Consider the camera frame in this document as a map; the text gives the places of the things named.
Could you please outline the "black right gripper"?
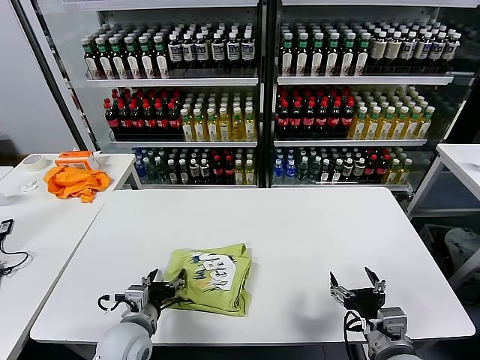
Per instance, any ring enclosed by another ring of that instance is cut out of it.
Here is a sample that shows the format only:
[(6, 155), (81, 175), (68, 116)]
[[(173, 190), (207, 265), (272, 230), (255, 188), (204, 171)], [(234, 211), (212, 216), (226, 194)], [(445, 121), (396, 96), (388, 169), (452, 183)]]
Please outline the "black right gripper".
[(377, 274), (367, 266), (364, 267), (364, 270), (373, 288), (348, 290), (338, 283), (337, 278), (330, 271), (330, 295), (337, 302), (346, 301), (346, 309), (356, 311), (360, 317), (376, 317), (378, 310), (386, 302), (384, 293), (386, 281), (380, 280)]

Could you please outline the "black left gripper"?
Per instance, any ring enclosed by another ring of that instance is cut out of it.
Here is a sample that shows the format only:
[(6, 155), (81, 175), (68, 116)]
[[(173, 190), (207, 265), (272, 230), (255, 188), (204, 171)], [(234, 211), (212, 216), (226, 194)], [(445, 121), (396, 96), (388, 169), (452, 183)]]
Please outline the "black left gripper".
[(179, 301), (178, 294), (186, 287), (188, 274), (184, 268), (167, 282), (156, 282), (158, 268), (150, 271), (142, 278), (146, 289), (146, 304), (162, 311)]

